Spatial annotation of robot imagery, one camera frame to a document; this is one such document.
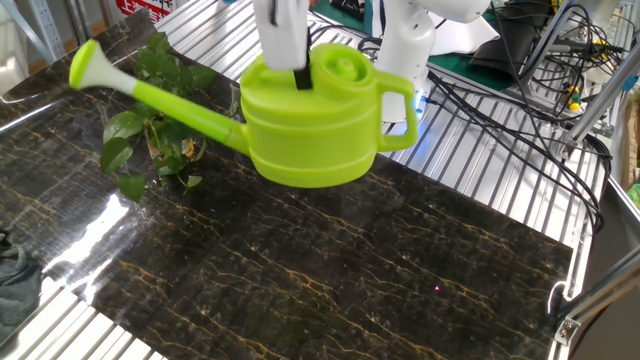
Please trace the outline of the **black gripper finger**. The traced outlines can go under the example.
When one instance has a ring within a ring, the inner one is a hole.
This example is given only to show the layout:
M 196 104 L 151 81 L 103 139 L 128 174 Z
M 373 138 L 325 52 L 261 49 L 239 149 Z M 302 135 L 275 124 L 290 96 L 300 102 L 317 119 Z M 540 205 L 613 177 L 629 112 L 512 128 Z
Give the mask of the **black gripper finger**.
M 310 46 L 311 46 L 311 33 L 310 33 L 310 29 L 307 29 L 305 64 L 301 69 L 294 71 L 295 84 L 298 90 L 311 90 L 313 88 L 311 70 L 310 70 L 310 52 L 311 52 Z

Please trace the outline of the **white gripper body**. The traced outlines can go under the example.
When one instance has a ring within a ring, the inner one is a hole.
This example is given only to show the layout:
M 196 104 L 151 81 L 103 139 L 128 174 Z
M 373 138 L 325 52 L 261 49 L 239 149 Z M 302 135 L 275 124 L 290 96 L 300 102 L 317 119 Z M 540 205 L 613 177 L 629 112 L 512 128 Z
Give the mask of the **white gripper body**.
M 307 56 L 308 0 L 253 0 L 264 61 L 273 70 L 301 70 Z

